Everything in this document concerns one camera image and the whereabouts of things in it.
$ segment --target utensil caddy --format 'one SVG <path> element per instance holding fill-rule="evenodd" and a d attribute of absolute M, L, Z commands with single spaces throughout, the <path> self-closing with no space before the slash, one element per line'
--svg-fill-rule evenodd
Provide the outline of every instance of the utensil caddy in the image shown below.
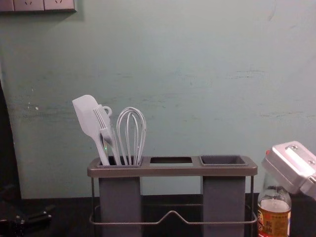
<path fill-rule="evenodd" d="M 141 237 L 142 226 L 159 225 L 177 215 L 187 225 L 201 225 L 203 237 L 243 237 L 244 225 L 257 221 L 253 213 L 253 182 L 257 165 L 245 156 L 143 157 L 139 166 L 102 166 L 100 159 L 88 167 L 92 185 L 90 223 L 102 227 L 102 237 Z M 160 220 L 142 220 L 141 177 L 200 176 L 202 222 L 191 222 L 170 210 Z M 245 178 L 250 176 L 251 216 L 245 221 Z M 99 179 L 100 206 L 94 205 L 94 178 Z M 95 220 L 100 209 L 101 221 Z"/>

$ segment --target outlet panel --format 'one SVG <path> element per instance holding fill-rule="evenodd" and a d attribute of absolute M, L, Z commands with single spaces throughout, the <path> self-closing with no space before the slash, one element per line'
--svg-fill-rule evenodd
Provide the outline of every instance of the outlet panel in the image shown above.
<path fill-rule="evenodd" d="M 44 11 L 43 0 L 13 0 L 15 11 Z"/>
<path fill-rule="evenodd" d="M 44 0 L 44 8 L 46 11 L 75 11 L 75 2 L 74 0 Z"/>
<path fill-rule="evenodd" d="M 0 0 L 0 12 L 14 11 L 13 0 Z"/>

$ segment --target white whisk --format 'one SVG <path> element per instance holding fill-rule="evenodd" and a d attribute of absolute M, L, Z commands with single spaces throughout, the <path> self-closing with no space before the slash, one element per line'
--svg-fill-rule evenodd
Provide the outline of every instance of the white whisk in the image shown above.
<path fill-rule="evenodd" d="M 137 122 L 138 119 L 140 120 L 141 125 L 141 133 L 139 131 L 140 127 Z M 127 157 L 126 159 L 126 152 L 122 142 L 122 137 L 120 133 L 121 123 L 123 120 L 126 119 L 126 127 L 125 127 L 125 145 L 127 149 Z M 130 119 L 134 122 L 134 156 L 132 158 L 131 147 L 130 147 L 130 139 L 129 139 L 129 126 L 130 126 Z M 139 165 L 142 160 L 142 153 L 146 139 L 146 120 L 142 112 L 138 109 L 133 107 L 125 108 L 118 117 L 117 120 L 117 133 L 118 133 L 118 141 L 121 148 L 121 152 L 123 155 L 123 159 L 125 165 Z"/>

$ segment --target plastic bottle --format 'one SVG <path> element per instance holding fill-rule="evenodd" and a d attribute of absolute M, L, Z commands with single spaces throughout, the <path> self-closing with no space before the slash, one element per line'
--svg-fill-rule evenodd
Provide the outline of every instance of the plastic bottle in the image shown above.
<path fill-rule="evenodd" d="M 258 237 L 289 237 L 291 197 L 266 174 L 258 197 Z"/>

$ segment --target white spatula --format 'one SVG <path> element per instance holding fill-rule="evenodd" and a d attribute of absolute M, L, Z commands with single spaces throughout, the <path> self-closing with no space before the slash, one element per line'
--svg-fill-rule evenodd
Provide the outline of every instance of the white spatula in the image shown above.
<path fill-rule="evenodd" d="M 73 105 L 83 132 L 95 142 L 102 164 L 110 165 L 103 148 L 99 121 L 93 112 L 93 109 L 98 106 L 97 101 L 91 95 L 84 95 L 73 100 Z"/>

